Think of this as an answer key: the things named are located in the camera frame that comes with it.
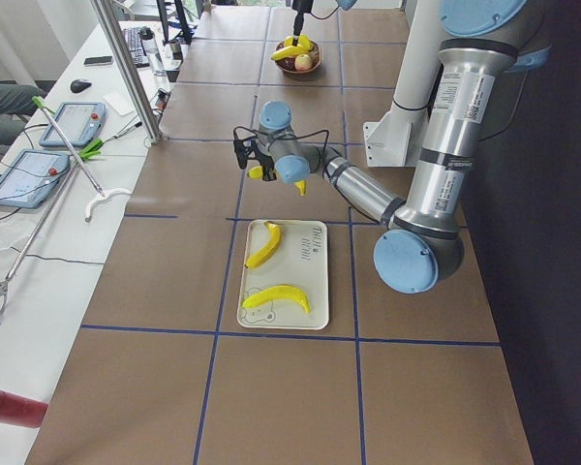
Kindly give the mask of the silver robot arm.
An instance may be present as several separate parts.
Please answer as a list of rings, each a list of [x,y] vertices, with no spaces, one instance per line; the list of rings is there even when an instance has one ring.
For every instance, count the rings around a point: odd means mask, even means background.
[[[399,197],[332,148],[300,141],[290,107],[265,103],[250,151],[267,180],[320,173],[355,209],[384,227],[373,261],[384,283],[423,293],[460,266],[459,195],[496,80],[543,65],[546,1],[420,1],[389,111],[363,129],[371,167],[411,167]]]

